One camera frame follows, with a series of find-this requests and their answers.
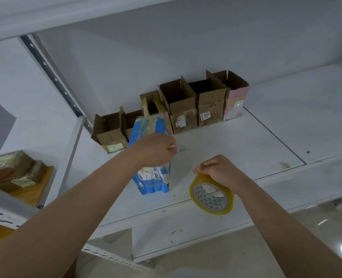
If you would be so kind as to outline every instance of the packing tape roll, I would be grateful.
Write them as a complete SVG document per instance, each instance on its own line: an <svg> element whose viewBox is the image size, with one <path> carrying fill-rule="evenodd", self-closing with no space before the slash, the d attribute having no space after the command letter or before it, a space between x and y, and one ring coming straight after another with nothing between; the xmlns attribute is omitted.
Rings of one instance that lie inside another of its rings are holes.
<svg viewBox="0 0 342 278"><path fill-rule="evenodd" d="M206 186L220 192L219 195L207 192ZM233 209L234 194L228 187L215 182L209 175L198 173L189 188L189 193L193 202L210 214L226 215Z"/></svg>

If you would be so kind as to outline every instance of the white wall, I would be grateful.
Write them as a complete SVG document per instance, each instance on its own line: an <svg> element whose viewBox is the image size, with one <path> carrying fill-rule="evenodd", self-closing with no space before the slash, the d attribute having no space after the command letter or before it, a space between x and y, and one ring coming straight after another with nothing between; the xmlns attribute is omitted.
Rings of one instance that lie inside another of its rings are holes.
<svg viewBox="0 0 342 278"><path fill-rule="evenodd" d="M256 84L342 61L342 0L177 0L39 36L93 117L206 68Z"/></svg>
<svg viewBox="0 0 342 278"><path fill-rule="evenodd" d="M0 42L0 104L16 117L0 153L22 149L57 167L76 116L16 38Z"/></svg>

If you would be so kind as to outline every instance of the wrapped package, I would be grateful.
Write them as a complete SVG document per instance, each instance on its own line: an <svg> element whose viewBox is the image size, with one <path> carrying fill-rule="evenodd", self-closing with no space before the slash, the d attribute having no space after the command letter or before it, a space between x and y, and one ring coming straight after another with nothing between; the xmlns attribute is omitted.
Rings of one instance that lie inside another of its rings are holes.
<svg viewBox="0 0 342 278"><path fill-rule="evenodd" d="M159 113L150 117L137 117L132 129L129 146L151 133L164 133L168 135L164 114ZM132 179L143 195L156 191L168 192L170 168L171 163L159 167L142 168Z"/></svg>

